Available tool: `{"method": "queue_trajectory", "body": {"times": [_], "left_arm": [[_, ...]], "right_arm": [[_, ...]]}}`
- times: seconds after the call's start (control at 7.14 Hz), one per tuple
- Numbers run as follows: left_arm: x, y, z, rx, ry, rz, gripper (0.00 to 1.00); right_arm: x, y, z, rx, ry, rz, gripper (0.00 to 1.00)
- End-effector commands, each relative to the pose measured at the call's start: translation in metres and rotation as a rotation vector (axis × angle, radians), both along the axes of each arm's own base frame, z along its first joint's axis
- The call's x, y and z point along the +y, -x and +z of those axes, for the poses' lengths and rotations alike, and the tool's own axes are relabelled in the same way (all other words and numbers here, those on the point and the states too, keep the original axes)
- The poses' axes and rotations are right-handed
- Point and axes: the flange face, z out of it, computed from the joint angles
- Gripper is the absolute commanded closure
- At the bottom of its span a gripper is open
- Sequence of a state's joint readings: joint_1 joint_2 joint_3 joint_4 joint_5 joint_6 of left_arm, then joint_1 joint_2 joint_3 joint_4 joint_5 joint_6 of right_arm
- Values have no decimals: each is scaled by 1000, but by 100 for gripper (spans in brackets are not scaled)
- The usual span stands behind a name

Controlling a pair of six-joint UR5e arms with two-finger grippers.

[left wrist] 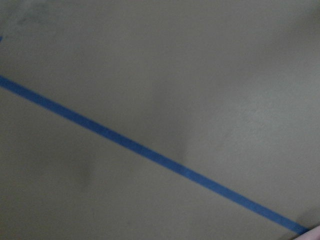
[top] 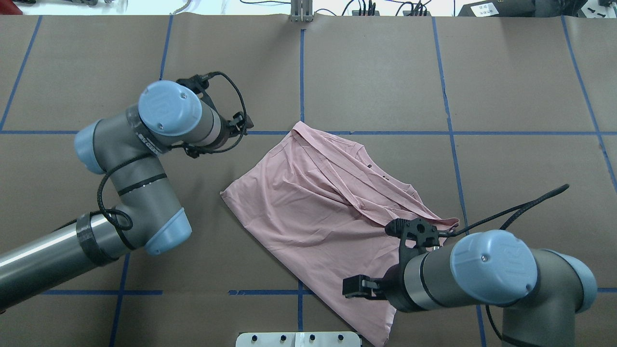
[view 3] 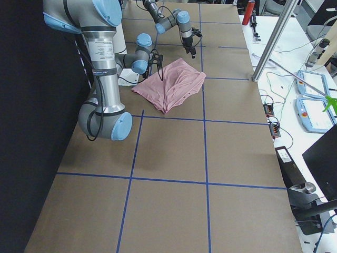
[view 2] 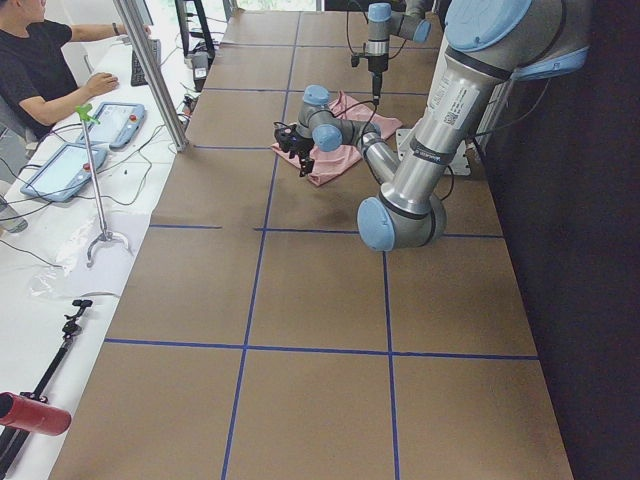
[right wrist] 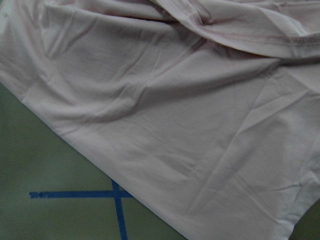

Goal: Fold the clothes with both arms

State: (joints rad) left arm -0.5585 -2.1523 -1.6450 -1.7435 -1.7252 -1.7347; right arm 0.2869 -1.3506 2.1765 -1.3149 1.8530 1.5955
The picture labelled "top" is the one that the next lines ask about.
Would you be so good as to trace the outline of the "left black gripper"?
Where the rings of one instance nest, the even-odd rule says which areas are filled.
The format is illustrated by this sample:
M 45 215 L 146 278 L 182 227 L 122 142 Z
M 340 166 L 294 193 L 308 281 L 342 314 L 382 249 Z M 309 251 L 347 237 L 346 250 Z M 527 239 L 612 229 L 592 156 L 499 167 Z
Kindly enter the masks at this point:
M 222 116 L 219 116 L 221 128 L 219 135 L 212 143 L 213 151 L 220 151 L 221 147 L 227 142 L 229 138 L 236 136 L 247 136 L 248 130 L 254 127 L 254 123 L 245 112 L 236 112 L 232 120 L 225 120 Z

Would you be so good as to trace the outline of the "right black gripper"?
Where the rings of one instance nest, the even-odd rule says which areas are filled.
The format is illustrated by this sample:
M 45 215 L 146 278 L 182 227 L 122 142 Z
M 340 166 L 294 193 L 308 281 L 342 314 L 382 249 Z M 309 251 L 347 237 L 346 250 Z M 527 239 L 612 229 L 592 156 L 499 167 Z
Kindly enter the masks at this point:
M 343 279 L 342 295 L 345 298 L 387 299 L 396 309 L 410 309 L 410 298 L 400 264 L 388 268 L 382 279 L 368 275 L 354 275 Z

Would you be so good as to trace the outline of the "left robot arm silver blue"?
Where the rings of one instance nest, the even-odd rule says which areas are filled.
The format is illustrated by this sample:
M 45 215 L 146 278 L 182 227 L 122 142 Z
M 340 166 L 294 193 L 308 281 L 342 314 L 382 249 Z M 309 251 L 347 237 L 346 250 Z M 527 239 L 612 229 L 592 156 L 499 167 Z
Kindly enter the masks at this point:
M 135 105 L 77 133 L 77 157 L 102 175 L 98 209 L 1 255 L 2 312 L 134 250 L 159 255 L 188 239 L 190 222 L 160 156 L 176 148 L 192 158 L 226 152 L 230 138 L 241 141 L 253 128 L 235 84 L 241 110 L 230 120 L 216 110 L 207 88 L 219 75 L 155 81 Z

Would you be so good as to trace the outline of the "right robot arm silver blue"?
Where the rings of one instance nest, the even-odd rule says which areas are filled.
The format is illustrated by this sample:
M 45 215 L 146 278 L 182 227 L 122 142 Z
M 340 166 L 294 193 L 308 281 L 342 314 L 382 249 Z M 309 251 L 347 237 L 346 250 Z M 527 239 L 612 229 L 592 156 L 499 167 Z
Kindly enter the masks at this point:
M 579 259 L 529 248 L 505 230 L 463 237 L 426 251 L 399 248 L 399 263 L 382 278 L 343 280 L 346 298 L 386 300 L 401 312 L 487 305 L 503 309 L 504 347 L 573 347 L 575 316 L 588 310 L 598 286 Z

